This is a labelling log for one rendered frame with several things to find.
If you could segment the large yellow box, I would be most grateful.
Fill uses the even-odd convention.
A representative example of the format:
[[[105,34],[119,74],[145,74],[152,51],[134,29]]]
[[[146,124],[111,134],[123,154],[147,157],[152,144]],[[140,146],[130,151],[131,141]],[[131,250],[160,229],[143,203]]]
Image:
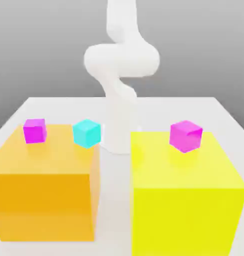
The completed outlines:
[[[244,181],[211,132],[188,153],[169,137],[131,134],[132,256],[228,256]]]

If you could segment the small cyan cube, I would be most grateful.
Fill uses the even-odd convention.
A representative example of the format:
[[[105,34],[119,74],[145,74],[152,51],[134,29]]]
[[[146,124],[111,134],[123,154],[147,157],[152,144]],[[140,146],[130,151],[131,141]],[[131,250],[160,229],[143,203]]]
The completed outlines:
[[[101,125],[84,119],[72,126],[74,143],[89,149],[101,141]]]

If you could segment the large orange box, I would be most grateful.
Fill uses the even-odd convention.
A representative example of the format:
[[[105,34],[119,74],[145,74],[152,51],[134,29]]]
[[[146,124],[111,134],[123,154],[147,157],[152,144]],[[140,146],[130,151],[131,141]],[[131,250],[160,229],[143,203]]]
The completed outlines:
[[[0,240],[91,242],[100,196],[100,147],[83,148],[67,124],[43,143],[18,126],[0,148]]]

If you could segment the small pink cube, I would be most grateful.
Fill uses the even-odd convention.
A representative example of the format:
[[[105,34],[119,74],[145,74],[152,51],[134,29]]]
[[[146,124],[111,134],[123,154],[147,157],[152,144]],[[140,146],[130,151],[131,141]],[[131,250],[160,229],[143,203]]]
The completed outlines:
[[[169,143],[182,153],[198,149],[201,145],[203,128],[189,120],[170,126]]]

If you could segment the small purple cube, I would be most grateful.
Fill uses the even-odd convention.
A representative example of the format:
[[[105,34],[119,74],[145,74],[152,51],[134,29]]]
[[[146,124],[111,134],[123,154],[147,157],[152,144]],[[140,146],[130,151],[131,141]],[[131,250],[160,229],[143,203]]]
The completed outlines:
[[[23,133],[27,144],[45,142],[47,137],[45,119],[27,119],[23,125]]]

